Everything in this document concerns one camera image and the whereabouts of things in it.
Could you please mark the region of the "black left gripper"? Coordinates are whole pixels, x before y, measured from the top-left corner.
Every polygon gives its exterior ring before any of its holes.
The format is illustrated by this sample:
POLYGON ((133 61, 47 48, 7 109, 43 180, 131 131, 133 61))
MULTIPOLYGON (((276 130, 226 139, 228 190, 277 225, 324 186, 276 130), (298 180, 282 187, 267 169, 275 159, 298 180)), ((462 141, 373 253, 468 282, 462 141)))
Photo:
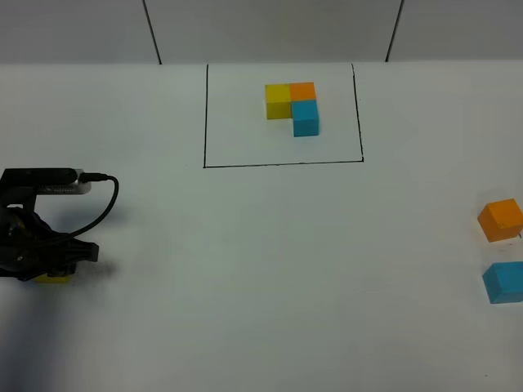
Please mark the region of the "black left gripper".
MULTIPOLYGON (((57 253, 34 247, 39 230, 34 225, 34 217, 33 213, 22 207, 1 207, 1 277, 27 282, 42 274, 72 276, 76 272, 76 264, 52 265, 51 256, 57 253)), ((97 262, 99 251, 96 243, 73 241, 75 262, 97 262)))

